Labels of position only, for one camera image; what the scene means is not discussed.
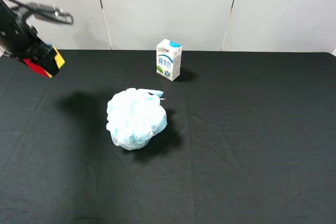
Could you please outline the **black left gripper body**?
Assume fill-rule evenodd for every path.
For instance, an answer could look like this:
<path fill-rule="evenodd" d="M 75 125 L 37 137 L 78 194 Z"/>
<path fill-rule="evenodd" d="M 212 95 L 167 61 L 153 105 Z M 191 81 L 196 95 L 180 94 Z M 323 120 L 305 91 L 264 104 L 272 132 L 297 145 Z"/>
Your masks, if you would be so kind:
<path fill-rule="evenodd" d="M 36 7 L 36 3 L 26 5 L 9 7 L 1 0 L 1 48 L 10 58 L 39 57 L 37 30 L 26 21 L 33 14 L 29 8 Z"/>

